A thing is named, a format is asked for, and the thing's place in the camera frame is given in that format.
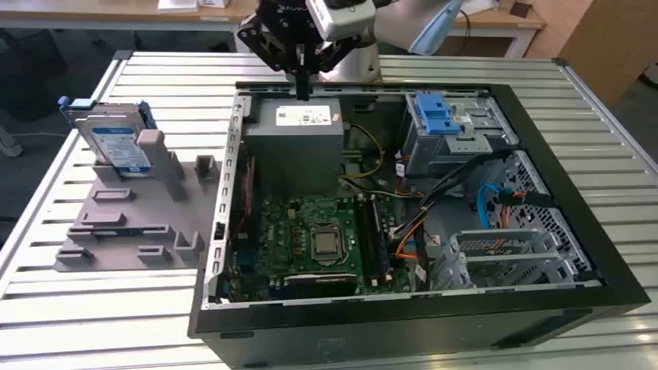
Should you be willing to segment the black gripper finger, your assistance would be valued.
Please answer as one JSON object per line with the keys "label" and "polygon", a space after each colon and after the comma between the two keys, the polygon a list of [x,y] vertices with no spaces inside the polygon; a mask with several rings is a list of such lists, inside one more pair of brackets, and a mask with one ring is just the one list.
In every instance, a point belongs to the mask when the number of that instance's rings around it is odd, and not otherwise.
{"label": "black gripper finger", "polygon": [[298,46],[285,46],[260,17],[248,17],[240,25],[240,40],[276,71],[284,71],[294,82],[296,96],[304,100],[304,68]]}
{"label": "black gripper finger", "polygon": [[356,35],[332,42],[325,48],[321,47],[321,38],[314,38],[304,44],[304,100],[310,99],[313,93],[312,77],[320,72],[330,72],[338,63],[348,57],[358,46],[365,43],[365,37]]}

